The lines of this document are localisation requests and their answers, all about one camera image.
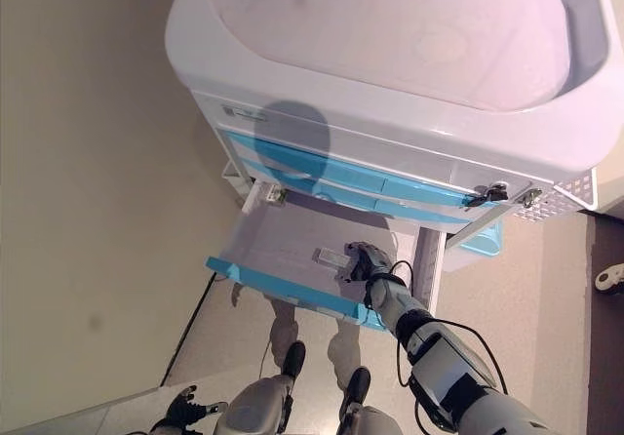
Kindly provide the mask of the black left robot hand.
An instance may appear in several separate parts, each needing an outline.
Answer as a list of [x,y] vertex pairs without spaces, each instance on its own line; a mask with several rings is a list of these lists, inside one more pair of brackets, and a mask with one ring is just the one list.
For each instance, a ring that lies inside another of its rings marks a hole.
[[228,409],[228,403],[224,401],[211,404],[195,402],[197,389],[196,384],[183,388],[169,404],[165,415],[152,426],[149,434],[198,434],[198,431],[190,430],[189,426]]

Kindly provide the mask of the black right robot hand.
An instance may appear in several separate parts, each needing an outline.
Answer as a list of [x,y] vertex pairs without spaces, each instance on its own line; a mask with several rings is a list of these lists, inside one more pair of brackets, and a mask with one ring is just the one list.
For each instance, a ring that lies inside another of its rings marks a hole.
[[339,284],[359,283],[375,280],[377,277],[393,278],[390,272],[390,257],[377,246],[368,242],[351,242],[345,245],[347,263],[338,269],[335,276]]

